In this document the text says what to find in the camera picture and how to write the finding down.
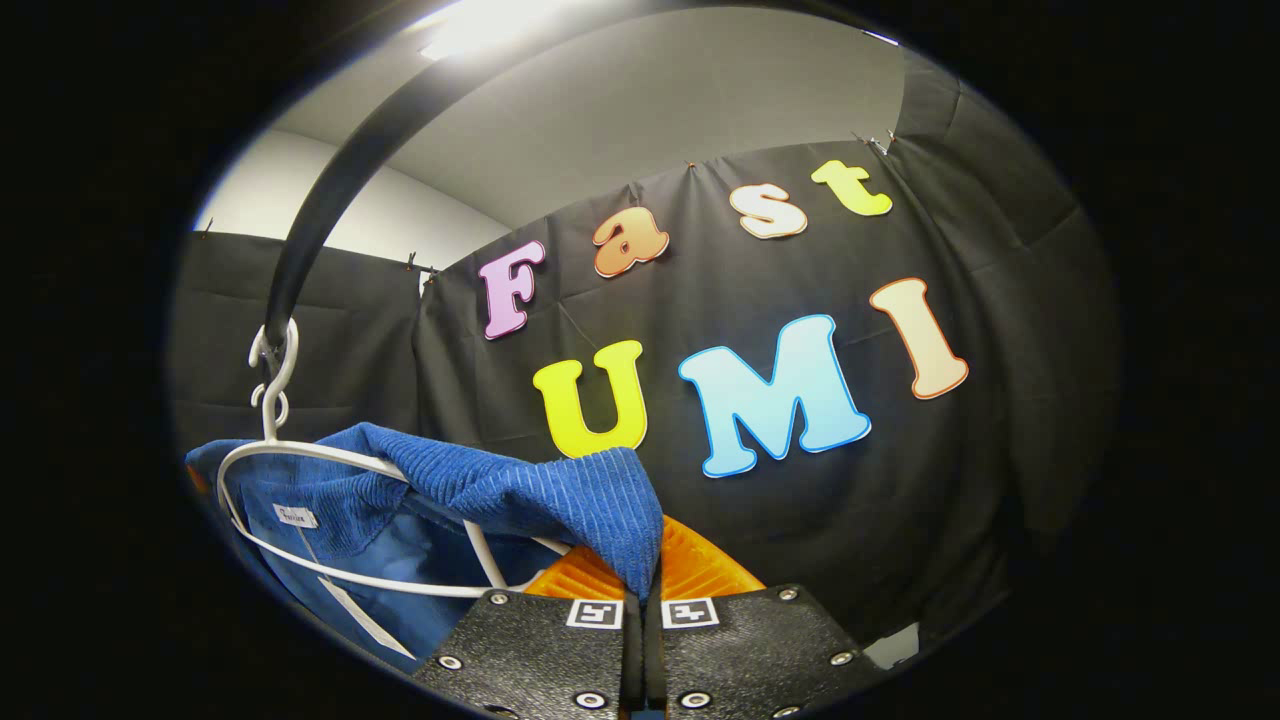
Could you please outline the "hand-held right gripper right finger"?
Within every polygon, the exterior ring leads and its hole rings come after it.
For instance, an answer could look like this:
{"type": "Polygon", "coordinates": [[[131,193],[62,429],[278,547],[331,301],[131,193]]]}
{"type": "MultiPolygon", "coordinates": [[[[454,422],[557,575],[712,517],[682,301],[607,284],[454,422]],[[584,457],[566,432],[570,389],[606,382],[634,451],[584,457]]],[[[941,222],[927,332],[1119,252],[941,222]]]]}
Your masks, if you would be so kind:
{"type": "Polygon", "coordinates": [[[887,678],[804,585],[765,585],[673,518],[643,610],[643,702],[662,720],[786,720],[887,678]]]}

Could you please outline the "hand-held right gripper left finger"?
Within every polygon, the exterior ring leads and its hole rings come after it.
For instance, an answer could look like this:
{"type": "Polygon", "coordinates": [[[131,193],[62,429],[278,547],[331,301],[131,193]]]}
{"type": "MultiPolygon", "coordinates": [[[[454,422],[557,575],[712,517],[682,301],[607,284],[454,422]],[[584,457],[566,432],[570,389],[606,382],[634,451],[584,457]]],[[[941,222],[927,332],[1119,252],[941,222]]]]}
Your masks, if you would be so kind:
{"type": "Polygon", "coordinates": [[[509,720],[632,720],[643,710],[641,607],[579,546],[524,592],[488,591],[412,679],[509,720]]]}

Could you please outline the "large ceiling light panel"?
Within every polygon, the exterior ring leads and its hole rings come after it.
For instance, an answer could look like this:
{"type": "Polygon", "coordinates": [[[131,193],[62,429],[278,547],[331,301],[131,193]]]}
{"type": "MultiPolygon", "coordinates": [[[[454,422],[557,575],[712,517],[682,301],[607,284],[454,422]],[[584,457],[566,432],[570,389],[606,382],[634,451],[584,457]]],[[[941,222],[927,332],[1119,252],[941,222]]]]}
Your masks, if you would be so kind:
{"type": "Polygon", "coordinates": [[[503,44],[580,9],[618,0],[457,0],[416,20],[407,33],[424,32],[419,55],[429,61],[503,44]]]}

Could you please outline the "blue corduroy jacket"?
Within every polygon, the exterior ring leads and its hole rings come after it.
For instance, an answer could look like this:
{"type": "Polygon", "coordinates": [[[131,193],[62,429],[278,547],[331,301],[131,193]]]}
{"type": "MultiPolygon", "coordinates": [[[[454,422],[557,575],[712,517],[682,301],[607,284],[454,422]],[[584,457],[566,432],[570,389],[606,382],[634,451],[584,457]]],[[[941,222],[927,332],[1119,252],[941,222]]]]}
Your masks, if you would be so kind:
{"type": "Polygon", "coordinates": [[[549,568],[557,541],[589,547],[637,597],[649,594],[664,520],[631,448],[530,462],[369,423],[321,446],[376,457],[398,477],[288,454],[233,459],[238,439],[192,448],[186,464],[224,479],[246,543],[302,607],[402,673],[443,643],[472,600],[399,584],[490,587],[467,523],[511,584],[549,568]]]}

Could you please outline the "black metal clothes rack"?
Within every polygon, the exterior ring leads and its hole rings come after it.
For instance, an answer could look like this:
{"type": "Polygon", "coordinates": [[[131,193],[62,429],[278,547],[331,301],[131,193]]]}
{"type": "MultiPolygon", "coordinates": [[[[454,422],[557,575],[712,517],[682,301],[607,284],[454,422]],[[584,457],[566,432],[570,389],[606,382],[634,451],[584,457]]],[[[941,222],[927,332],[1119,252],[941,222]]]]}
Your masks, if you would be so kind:
{"type": "Polygon", "coordinates": [[[733,0],[622,0],[553,10],[531,29],[434,61],[383,100],[348,136],[302,201],[275,265],[262,323],[262,354],[280,356],[285,331],[315,259],[369,181],[417,132],[467,94],[540,53],[623,20],[733,0]]]}

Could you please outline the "white plastic hanger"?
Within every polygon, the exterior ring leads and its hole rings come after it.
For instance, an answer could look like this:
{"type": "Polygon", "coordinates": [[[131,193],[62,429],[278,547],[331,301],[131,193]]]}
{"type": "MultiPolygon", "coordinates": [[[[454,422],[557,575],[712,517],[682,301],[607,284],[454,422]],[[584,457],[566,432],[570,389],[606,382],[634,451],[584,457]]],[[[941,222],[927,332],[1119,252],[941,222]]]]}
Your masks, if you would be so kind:
{"type": "Polygon", "coordinates": [[[278,437],[278,430],[287,423],[291,414],[291,406],[287,401],[285,388],[291,383],[293,377],[300,354],[300,329],[293,319],[288,320],[285,328],[285,340],[282,350],[275,350],[266,338],[266,328],[262,325],[259,328],[253,341],[250,346],[247,364],[251,368],[265,369],[269,372],[270,378],[260,383],[255,388],[250,397],[250,405],[256,407],[261,413],[262,423],[262,439],[247,443],[230,451],[220,462],[216,475],[218,492],[221,496],[223,505],[230,518],[230,524],[248,542],[256,544],[260,550],[268,551],[270,555],[279,557],[287,562],[292,562],[298,568],[307,569],[321,577],[338,578],[344,582],[366,585],[370,588],[401,592],[406,594],[422,594],[434,597],[448,597],[448,598],[480,598],[490,592],[503,592],[503,593],[525,593],[530,589],[535,580],[543,577],[541,571],[536,571],[534,577],[525,582],[524,584],[512,585],[506,580],[499,564],[495,560],[492,548],[483,533],[479,524],[474,521],[463,521],[463,529],[468,537],[468,542],[476,560],[479,561],[483,573],[488,580],[486,585],[474,587],[474,585],[440,585],[440,584],[426,584],[426,583],[411,583],[411,582],[396,582],[376,577],[367,577],[352,571],[340,570],[338,568],[329,568],[321,565],[317,561],[307,560],[305,557],[289,553],[284,550],[278,548],[274,544],[268,543],[264,539],[256,537],[250,532],[247,524],[236,501],[230,496],[230,491],[227,484],[227,473],[230,466],[239,460],[247,459],[250,456],[257,455],[288,455],[298,457],[314,457],[330,462],[338,462],[352,468],[358,468],[365,471],[372,471],[384,477],[393,478],[401,483],[407,483],[407,477],[392,462],[383,459],[369,456],[365,454],[356,454],[353,451],[343,448],[333,448],[323,445],[298,442],[298,441],[285,441],[278,437]]]}

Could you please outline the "black backdrop cloth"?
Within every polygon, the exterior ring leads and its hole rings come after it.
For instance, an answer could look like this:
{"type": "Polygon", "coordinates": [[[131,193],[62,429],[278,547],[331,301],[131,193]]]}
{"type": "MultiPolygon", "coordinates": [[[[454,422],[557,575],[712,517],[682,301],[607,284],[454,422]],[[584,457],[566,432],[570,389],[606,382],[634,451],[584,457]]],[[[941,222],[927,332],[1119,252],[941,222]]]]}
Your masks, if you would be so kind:
{"type": "MultiPolygon", "coordinates": [[[[285,232],[195,231],[168,342],[175,454],[262,439],[247,364],[285,232]]],[[[922,643],[1037,569],[1120,387],[1105,249],[1055,164],[906,47],[581,37],[416,133],[293,316],[285,441],[369,423],[530,462],[631,448],[663,512],[855,642],[922,643]]]]}

